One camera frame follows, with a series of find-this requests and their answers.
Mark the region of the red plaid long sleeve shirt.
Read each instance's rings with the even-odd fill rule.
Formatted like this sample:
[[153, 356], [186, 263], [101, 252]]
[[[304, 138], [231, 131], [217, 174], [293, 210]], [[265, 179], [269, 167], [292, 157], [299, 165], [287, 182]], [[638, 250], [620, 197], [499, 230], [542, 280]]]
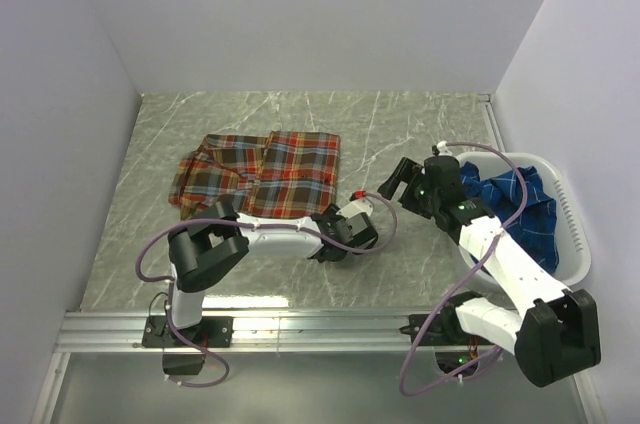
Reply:
[[168, 202], [182, 220], [229, 202], [261, 218], [297, 219], [335, 202], [341, 139], [322, 132], [206, 135], [178, 165]]

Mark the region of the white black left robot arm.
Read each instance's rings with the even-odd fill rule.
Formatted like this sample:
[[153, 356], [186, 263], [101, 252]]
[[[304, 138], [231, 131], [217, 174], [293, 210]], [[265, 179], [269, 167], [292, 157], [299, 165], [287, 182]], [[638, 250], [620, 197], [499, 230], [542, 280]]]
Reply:
[[189, 226], [168, 235], [175, 283], [166, 334], [179, 346], [201, 334], [205, 291], [219, 283], [245, 256], [291, 256], [337, 262], [355, 249], [371, 249], [378, 240], [371, 221], [373, 204], [356, 199], [339, 208], [298, 219], [258, 218], [238, 213], [227, 203], [202, 211], [195, 219], [226, 223]]

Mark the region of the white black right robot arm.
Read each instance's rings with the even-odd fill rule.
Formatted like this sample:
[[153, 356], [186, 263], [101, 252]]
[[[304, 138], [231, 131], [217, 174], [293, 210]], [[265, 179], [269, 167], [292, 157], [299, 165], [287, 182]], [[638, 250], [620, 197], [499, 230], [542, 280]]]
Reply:
[[378, 188], [389, 199], [401, 183], [407, 186], [401, 206], [437, 227], [477, 263], [464, 276], [470, 280], [487, 269], [509, 296], [509, 311], [455, 284], [416, 329], [417, 349], [435, 319], [451, 343], [481, 337], [515, 356], [525, 377], [538, 387], [598, 365], [601, 345], [597, 307], [586, 291], [572, 291], [541, 268], [512, 239], [510, 221], [500, 220], [481, 196], [468, 196], [460, 180], [459, 161], [444, 154], [418, 164], [402, 158]]

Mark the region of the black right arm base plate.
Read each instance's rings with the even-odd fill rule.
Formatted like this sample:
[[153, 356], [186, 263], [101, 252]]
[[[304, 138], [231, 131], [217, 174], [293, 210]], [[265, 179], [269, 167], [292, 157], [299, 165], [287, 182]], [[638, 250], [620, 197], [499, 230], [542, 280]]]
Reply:
[[[414, 342], [418, 333], [429, 317], [429, 314], [411, 314], [408, 323], [399, 328], [399, 332]], [[490, 342], [479, 336], [471, 335], [462, 330], [456, 317], [434, 316], [433, 322], [420, 340], [420, 346], [443, 347], [464, 346], [468, 344], [489, 345]]]

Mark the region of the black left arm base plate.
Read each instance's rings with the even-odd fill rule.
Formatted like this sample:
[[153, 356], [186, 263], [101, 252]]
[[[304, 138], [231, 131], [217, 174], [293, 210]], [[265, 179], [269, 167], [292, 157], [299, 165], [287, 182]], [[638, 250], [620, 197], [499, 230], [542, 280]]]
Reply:
[[[201, 347], [228, 348], [233, 333], [233, 318], [205, 316], [200, 323], [180, 329], [179, 332], [184, 338]], [[146, 319], [141, 346], [168, 349], [186, 347], [186, 344], [169, 328], [164, 315], [151, 315]]]

